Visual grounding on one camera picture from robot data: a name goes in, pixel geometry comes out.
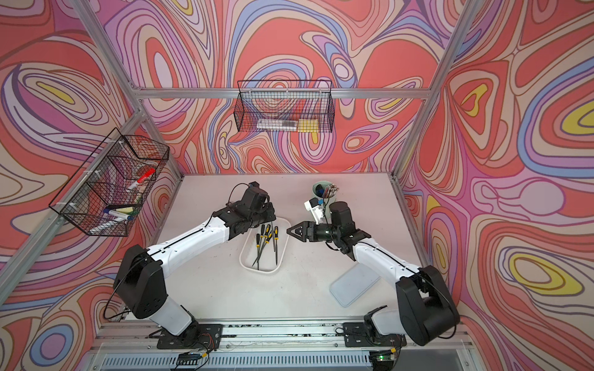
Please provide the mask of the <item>file tool four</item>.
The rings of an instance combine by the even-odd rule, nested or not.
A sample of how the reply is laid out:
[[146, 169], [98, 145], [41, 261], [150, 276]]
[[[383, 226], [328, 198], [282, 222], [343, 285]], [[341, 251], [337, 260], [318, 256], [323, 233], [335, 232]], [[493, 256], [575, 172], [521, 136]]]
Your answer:
[[261, 225], [260, 233], [257, 236], [258, 250], [261, 250], [262, 241], [263, 241], [264, 238], [265, 238], [265, 225], [262, 224]]

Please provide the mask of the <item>file tool three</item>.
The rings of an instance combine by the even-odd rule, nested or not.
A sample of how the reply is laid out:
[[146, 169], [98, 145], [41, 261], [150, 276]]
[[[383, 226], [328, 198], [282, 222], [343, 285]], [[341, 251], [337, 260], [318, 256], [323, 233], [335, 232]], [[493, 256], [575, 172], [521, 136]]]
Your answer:
[[264, 251], [264, 248], [266, 247], [266, 245], [269, 242], [269, 236], [271, 234], [271, 230], [272, 230], [272, 224], [267, 224], [266, 228], [265, 228], [265, 238], [263, 239], [264, 241], [261, 246], [261, 252]]

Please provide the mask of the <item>file tool one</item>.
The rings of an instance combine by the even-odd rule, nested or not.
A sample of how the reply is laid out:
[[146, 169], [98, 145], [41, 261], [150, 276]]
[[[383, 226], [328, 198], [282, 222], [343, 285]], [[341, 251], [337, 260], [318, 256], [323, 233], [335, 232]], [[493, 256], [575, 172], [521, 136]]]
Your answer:
[[275, 267], [278, 267], [278, 237], [279, 237], [279, 228], [275, 226], [274, 228], [274, 253], [275, 253]]

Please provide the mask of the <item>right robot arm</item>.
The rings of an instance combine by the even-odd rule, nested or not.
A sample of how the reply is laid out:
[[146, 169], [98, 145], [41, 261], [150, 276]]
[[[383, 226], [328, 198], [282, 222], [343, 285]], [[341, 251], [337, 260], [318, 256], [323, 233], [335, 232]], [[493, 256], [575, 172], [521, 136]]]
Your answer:
[[376, 346], [392, 335], [406, 335], [425, 346], [436, 338], [446, 339], [456, 332], [460, 315], [439, 270], [431, 265], [419, 267], [384, 249], [372, 236], [356, 227], [345, 202], [329, 206], [330, 222], [303, 221], [286, 233], [302, 242], [333, 243], [348, 256], [394, 287], [396, 309], [378, 307], [364, 316], [367, 341]]

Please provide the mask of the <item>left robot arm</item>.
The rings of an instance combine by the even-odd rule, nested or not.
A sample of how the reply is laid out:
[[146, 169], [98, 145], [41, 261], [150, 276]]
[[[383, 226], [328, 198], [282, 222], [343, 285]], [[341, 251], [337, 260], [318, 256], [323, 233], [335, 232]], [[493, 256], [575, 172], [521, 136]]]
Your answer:
[[187, 341], [197, 334], [198, 321], [169, 296], [168, 276], [210, 248], [275, 219], [269, 194], [251, 182], [240, 200], [228, 202], [197, 227], [149, 248], [135, 245], [126, 250], [114, 280], [114, 293], [134, 317], [147, 318]]

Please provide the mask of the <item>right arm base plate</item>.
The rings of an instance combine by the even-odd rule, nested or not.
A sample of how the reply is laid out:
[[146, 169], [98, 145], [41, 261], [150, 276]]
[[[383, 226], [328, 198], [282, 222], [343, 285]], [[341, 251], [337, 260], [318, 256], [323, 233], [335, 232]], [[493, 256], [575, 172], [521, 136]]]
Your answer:
[[364, 322], [344, 322], [335, 330], [335, 333], [343, 337], [346, 348], [390, 347], [400, 349], [407, 345], [404, 335], [380, 335], [374, 330], [368, 329]]

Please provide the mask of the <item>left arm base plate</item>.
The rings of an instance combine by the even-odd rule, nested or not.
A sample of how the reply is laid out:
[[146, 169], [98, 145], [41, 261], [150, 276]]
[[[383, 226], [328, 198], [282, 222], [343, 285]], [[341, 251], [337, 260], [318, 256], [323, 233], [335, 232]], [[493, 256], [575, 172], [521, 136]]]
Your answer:
[[224, 326], [221, 324], [191, 324], [180, 335], [162, 330], [158, 338], [158, 349], [207, 349], [219, 348]]

